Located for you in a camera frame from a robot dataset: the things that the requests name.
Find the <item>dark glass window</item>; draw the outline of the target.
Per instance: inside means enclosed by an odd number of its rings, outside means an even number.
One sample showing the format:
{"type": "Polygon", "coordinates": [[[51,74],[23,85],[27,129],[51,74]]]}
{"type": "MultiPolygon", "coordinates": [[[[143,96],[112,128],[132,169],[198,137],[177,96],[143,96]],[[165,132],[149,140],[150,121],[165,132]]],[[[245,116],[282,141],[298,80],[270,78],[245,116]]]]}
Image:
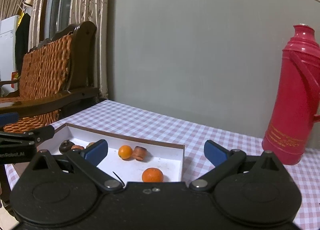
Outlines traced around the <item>dark glass window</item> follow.
{"type": "Polygon", "coordinates": [[[69,25],[71,0],[48,0],[44,22],[44,38],[52,38],[69,25]]]}

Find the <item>black hanging coat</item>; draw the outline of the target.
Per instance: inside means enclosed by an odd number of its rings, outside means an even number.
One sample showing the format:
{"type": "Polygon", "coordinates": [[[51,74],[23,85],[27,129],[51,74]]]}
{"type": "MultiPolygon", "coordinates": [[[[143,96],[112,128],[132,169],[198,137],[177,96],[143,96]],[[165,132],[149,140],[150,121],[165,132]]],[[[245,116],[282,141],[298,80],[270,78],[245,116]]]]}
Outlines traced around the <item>black hanging coat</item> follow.
{"type": "Polygon", "coordinates": [[[15,63],[16,70],[22,71],[23,57],[28,52],[30,15],[24,14],[16,30],[15,63]]]}

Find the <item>red thermos flask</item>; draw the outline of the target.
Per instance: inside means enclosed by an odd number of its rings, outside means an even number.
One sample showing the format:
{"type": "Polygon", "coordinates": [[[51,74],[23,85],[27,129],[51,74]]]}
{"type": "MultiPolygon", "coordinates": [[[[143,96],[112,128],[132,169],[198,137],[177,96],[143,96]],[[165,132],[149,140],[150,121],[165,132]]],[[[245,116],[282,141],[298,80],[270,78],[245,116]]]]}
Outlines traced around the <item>red thermos flask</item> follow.
{"type": "Polygon", "coordinates": [[[310,26],[298,24],[294,29],[283,49],[277,97],[262,141],[264,150],[287,165],[300,161],[319,122],[319,44],[310,26]]]}

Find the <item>dark wood wicker chair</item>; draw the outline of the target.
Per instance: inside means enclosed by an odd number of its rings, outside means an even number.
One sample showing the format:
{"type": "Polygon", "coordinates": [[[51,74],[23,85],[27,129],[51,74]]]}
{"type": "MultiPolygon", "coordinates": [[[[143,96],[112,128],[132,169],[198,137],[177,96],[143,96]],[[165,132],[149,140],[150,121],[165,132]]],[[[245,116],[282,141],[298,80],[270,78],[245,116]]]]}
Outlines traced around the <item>dark wood wicker chair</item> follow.
{"type": "Polygon", "coordinates": [[[24,55],[18,90],[1,98],[1,114],[17,113],[19,119],[1,126],[1,131],[22,133],[44,127],[96,100],[98,89],[81,81],[79,71],[72,72],[76,65],[88,70],[88,44],[83,47],[84,63],[76,59],[75,46],[91,38],[93,31],[76,30],[71,24],[24,55]]]}

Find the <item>small orange tangerine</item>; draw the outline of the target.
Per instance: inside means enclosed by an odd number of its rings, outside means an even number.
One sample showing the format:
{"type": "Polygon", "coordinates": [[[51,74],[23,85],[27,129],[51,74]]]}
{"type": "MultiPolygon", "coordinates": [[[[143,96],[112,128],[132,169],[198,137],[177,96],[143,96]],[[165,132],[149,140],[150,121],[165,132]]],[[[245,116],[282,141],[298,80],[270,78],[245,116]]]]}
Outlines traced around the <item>small orange tangerine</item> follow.
{"type": "Polygon", "coordinates": [[[118,156],[122,160],[127,160],[127,159],[131,158],[132,153],[133,153],[133,150],[129,145],[122,145],[118,149],[118,156]]]}

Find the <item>reddish hawthorn fruit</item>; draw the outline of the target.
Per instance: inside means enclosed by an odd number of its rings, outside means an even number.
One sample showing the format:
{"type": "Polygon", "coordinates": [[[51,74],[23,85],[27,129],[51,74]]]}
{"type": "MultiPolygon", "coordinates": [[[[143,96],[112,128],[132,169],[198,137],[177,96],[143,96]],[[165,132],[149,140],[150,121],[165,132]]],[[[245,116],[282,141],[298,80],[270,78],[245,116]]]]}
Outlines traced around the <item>reddish hawthorn fruit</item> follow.
{"type": "Polygon", "coordinates": [[[132,152],[132,157],[137,161],[143,161],[147,154],[147,149],[140,146],[135,146],[132,152]]]}

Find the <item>brown shallow cardboard box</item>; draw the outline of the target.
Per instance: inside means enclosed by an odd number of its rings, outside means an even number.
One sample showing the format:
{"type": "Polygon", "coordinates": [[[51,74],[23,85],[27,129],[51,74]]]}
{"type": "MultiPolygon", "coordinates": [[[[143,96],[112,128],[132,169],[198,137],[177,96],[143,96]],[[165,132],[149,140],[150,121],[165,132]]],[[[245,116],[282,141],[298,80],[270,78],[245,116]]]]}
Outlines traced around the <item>brown shallow cardboard box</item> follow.
{"type": "Polygon", "coordinates": [[[52,155],[60,155],[59,146],[64,140],[86,148],[90,143],[105,140],[107,156],[97,167],[112,177],[119,176],[125,183],[142,182],[142,175],[149,168],[157,168],[164,175],[164,182],[182,180],[184,145],[146,140],[131,136],[89,129],[65,123],[55,130],[53,138],[40,144],[52,155]]]}

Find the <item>small reddish-orange fruit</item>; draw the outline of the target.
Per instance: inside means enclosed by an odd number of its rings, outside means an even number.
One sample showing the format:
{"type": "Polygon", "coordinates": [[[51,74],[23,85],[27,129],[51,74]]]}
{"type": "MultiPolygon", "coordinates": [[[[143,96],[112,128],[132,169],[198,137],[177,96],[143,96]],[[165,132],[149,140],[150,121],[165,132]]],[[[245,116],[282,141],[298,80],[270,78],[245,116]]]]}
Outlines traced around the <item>small reddish-orange fruit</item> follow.
{"type": "Polygon", "coordinates": [[[71,150],[84,150],[85,148],[83,146],[80,145],[73,145],[71,147],[71,150]]]}

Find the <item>straw hat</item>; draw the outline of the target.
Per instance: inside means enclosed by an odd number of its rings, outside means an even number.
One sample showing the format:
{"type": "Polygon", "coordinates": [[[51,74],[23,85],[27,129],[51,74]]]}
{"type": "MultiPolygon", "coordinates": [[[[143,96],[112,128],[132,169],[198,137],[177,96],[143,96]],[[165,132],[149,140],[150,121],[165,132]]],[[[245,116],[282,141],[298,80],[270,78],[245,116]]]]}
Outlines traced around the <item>straw hat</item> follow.
{"type": "Polygon", "coordinates": [[[34,4],[34,0],[25,0],[23,2],[23,5],[26,7],[26,8],[32,8],[33,7],[33,4],[34,4]]]}

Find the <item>beige striped curtain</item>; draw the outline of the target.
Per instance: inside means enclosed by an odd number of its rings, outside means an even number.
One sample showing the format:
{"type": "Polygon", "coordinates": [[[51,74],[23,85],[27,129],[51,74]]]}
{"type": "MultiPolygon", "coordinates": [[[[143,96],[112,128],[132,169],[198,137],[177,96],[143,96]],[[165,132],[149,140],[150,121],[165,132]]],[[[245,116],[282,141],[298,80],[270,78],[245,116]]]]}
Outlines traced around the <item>beige striped curtain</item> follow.
{"type": "MultiPolygon", "coordinates": [[[[34,0],[31,8],[28,48],[37,46],[44,39],[44,21],[49,0],[34,0]]],[[[76,30],[87,31],[93,28],[93,36],[77,43],[76,59],[84,63],[83,47],[89,46],[88,70],[76,65],[72,72],[79,71],[79,78],[88,86],[98,89],[101,99],[108,98],[107,87],[107,12],[108,0],[71,0],[68,24],[74,24],[76,30]]]]}

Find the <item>white refrigerator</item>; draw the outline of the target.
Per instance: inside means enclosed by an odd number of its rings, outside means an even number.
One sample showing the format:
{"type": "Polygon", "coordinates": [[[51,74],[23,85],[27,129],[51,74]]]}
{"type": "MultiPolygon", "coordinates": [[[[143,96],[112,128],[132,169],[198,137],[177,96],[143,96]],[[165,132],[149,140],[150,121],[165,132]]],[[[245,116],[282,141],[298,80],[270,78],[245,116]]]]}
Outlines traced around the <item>white refrigerator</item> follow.
{"type": "Polygon", "coordinates": [[[11,73],[16,71],[15,42],[18,20],[19,15],[15,15],[1,21],[1,81],[11,80],[11,73]]]}

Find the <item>large orange tangerine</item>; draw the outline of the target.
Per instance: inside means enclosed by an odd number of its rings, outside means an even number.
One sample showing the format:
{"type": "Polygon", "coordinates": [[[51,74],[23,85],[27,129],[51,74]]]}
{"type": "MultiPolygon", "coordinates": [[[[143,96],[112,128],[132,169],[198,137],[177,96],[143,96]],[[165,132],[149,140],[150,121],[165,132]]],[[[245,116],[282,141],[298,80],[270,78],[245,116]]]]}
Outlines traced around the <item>large orange tangerine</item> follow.
{"type": "Polygon", "coordinates": [[[148,168],[142,173],[143,182],[163,182],[164,175],[158,168],[148,168]]]}

